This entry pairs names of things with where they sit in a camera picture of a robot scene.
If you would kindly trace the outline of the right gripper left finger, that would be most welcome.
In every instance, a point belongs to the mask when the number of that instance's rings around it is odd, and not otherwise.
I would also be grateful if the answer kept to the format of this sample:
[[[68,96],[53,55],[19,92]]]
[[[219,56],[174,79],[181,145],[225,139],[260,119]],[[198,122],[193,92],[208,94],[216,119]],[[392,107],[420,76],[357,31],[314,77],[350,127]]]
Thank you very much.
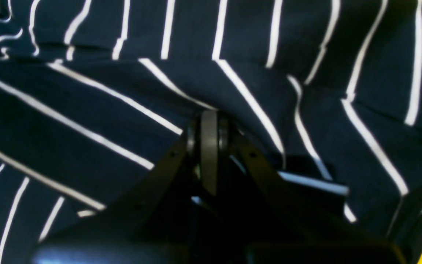
[[[95,216],[49,236],[33,264],[192,264],[199,118],[137,185]]]

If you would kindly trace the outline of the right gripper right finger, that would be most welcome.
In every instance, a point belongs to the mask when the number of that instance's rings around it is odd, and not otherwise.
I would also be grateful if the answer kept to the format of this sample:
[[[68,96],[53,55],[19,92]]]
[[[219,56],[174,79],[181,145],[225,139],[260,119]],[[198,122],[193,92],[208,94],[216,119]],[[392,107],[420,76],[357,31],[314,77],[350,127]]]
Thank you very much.
[[[341,219],[339,198],[286,183],[223,113],[201,114],[201,184],[248,264],[405,264],[393,243]]]

